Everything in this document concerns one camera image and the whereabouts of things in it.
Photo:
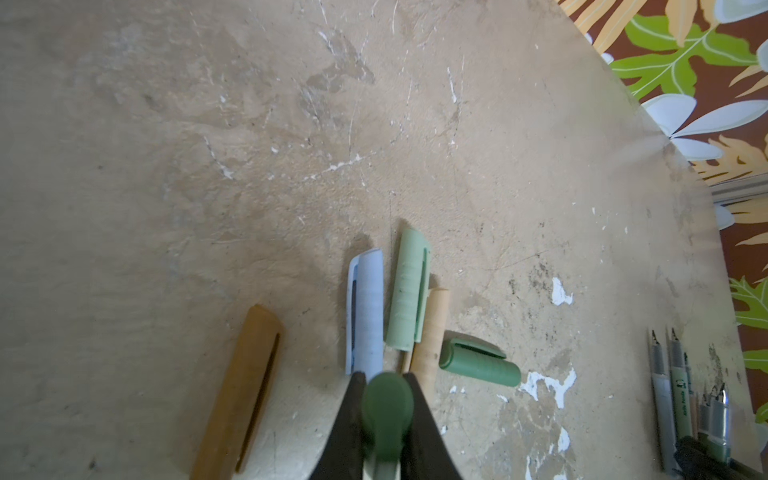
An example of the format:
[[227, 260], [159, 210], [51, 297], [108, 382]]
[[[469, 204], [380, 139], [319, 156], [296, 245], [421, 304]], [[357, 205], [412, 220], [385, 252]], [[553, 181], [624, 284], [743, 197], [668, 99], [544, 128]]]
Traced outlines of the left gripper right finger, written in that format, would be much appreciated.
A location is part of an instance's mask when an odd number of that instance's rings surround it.
[[461, 480], [416, 376], [406, 373], [403, 377], [412, 390], [414, 412], [400, 457], [401, 478]]

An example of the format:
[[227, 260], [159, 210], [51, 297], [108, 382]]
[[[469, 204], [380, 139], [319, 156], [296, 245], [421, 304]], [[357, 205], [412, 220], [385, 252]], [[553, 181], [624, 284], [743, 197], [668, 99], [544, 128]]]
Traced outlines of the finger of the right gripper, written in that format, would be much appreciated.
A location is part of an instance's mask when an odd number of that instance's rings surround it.
[[767, 478], [765, 473], [758, 472], [735, 459], [727, 463], [715, 460], [707, 453], [701, 442], [690, 436], [677, 441], [674, 459], [678, 465], [677, 471], [683, 479], [758, 480]]

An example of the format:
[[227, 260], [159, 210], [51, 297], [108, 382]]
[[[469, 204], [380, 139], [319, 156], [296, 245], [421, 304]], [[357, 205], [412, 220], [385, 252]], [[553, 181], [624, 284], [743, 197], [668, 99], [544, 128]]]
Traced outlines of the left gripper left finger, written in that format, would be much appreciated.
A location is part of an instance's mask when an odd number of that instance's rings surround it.
[[367, 386], [364, 373], [351, 375], [326, 446], [309, 476], [317, 479], [361, 480], [364, 470], [362, 397]]

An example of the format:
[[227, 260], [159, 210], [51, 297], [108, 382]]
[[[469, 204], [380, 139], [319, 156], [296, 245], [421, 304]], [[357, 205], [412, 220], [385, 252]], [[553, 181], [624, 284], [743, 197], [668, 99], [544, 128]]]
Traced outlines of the blue pen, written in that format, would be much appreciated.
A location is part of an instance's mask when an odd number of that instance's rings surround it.
[[677, 435], [672, 386], [664, 349], [654, 330], [651, 331], [650, 365], [662, 468], [668, 477], [678, 479], [680, 475], [675, 460]]

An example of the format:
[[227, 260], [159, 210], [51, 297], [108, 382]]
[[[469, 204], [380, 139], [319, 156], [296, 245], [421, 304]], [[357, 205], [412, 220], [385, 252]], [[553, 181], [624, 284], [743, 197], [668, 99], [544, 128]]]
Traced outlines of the light green pen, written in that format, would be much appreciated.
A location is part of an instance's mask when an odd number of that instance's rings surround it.
[[674, 328], [670, 330], [668, 347], [675, 429], [680, 440], [693, 436], [693, 424], [685, 351]]

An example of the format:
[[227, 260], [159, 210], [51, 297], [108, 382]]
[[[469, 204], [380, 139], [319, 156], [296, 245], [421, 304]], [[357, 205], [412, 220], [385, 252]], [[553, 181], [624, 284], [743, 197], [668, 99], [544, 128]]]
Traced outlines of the dark green pen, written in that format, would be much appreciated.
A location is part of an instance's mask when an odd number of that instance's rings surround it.
[[715, 386], [709, 400], [709, 455], [727, 465], [731, 458], [731, 413], [729, 392], [725, 383]]

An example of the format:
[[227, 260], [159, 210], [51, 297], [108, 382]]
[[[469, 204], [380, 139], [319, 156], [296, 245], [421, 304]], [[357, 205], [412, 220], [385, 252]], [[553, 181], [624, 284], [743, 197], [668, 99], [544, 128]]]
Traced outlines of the dark green pen cap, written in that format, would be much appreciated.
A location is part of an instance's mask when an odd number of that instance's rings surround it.
[[374, 465], [396, 464], [414, 414], [414, 398], [405, 378], [383, 372], [365, 387], [361, 418], [366, 457]]
[[521, 383], [520, 368], [487, 343], [452, 337], [442, 343], [439, 367], [452, 374], [508, 387]]

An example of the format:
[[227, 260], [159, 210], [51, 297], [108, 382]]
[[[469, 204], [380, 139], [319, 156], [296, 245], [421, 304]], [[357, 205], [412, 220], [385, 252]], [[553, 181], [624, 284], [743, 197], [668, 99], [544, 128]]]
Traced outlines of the beige pen cap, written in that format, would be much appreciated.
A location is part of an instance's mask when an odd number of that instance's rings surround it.
[[429, 291], [421, 341], [403, 355], [400, 370], [413, 373], [428, 404], [433, 403], [439, 369], [439, 359], [449, 315], [450, 291], [434, 288]]

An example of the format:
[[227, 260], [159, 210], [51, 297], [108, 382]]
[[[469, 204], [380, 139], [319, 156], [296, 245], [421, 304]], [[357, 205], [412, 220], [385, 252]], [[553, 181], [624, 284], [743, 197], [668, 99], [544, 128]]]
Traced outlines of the brown pen cap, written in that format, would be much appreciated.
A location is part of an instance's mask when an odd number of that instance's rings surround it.
[[277, 375], [285, 329], [262, 305], [251, 307], [209, 416], [190, 477], [231, 479], [245, 472]]

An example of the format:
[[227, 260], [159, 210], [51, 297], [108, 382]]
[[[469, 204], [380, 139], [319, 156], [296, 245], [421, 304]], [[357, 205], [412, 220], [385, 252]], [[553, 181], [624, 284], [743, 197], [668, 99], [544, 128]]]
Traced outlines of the blue pen cap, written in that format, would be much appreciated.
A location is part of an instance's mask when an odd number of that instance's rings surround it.
[[361, 372], [368, 381], [383, 371], [384, 270], [378, 248], [349, 263], [346, 295], [345, 373]]

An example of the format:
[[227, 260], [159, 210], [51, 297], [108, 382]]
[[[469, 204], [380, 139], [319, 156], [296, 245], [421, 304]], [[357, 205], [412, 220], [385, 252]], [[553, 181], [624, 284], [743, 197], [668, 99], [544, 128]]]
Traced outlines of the light green pen cap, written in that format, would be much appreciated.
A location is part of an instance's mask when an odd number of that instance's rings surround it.
[[390, 305], [386, 344], [411, 351], [422, 339], [431, 270], [431, 246], [419, 231], [401, 235]]

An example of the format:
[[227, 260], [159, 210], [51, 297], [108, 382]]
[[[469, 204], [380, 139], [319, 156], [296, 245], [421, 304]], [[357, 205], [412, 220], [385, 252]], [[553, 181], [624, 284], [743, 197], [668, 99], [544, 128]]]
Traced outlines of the brown pen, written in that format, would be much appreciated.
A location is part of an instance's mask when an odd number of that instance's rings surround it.
[[684, 354], [684, 366], [686, 370], [686, 376], [687, 376], [687, 389], [688, 389], [688, 397], [689, 397], [689, 410], [690, 410], [690, 420], [691, 420], [691, 436], [693, 438], [697, 437], [698, 434], [698, 400], [697, 400], [697, 394], [694, 391], [693, 387], [693, 375], [692, 375], [692, 369], [690, 366], [688, 354]]

